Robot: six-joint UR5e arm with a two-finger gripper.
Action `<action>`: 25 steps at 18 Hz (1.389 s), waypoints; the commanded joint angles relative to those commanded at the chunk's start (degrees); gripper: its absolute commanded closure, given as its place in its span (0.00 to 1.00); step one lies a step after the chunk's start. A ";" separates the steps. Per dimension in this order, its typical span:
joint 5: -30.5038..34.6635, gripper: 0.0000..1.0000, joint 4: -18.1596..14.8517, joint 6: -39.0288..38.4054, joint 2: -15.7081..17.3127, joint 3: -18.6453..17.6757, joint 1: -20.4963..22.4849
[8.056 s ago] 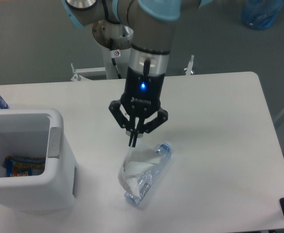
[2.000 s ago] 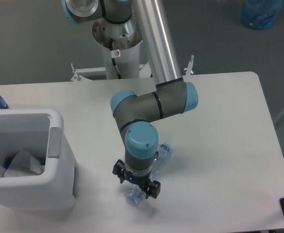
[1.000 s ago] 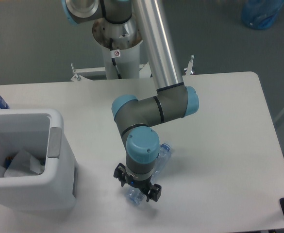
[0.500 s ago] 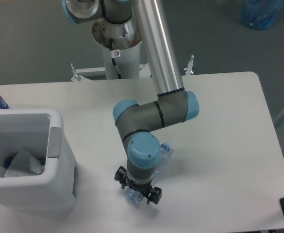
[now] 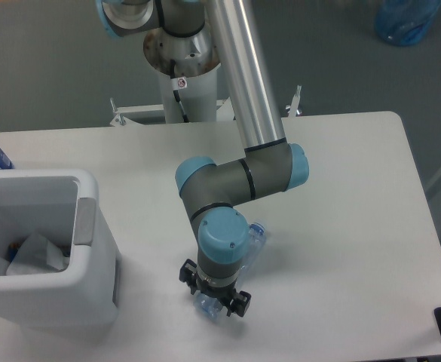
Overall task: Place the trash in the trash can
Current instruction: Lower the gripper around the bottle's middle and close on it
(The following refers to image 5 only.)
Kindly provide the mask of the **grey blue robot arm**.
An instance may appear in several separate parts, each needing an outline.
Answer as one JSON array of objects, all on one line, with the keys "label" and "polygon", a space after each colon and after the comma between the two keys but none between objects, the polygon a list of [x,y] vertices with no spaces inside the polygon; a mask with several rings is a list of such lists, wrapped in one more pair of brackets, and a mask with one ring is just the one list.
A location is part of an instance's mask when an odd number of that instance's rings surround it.
[{"label": "grey blue robot arm", "polygon": [[216,120],[216,72],[225,72],[245,155],[217,164],[197,156],[175,175],[198,245],[179,279],[211,319],[244,316],[251,296],[241,285],[265,245],[260,224],[237,205],[305,183],[308,160],[289,143],[277,110],[249,1],[98,1],[114,37],[144,33],[143,53],[158,75],[168,123]]}]

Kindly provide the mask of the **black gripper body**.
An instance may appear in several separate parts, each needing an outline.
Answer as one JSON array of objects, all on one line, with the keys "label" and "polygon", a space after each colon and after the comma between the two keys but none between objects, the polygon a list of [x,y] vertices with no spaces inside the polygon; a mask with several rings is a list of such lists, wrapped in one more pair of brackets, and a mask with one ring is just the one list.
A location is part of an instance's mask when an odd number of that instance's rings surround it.
[{"label": "black gripper body", "polygon": [[236,293],[234,287],[238,276],[237,271],[227,278],[213,278],[205,274],[202,269],[196,269],[192,277],[191,294],[202,293],[217,299],[223,306],[229,307]]}]

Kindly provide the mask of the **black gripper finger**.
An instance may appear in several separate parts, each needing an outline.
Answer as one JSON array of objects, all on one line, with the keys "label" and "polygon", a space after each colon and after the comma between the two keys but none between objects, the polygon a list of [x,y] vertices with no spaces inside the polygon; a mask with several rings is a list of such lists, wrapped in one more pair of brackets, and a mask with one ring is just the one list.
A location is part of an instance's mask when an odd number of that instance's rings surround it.
[{"label": "black gripper finger", "polygon": [[197,264],[191,259],[187,259],[180,268],[179,280],[188,286],[191,295],[198,291]]},{"label": "black gripper finger", "polygon": [[222,297],[222,305],[226,307],[227,316],[236,314],[243,318],[250,306],[251,295],[248,292],[232,290],[226,297]]}]

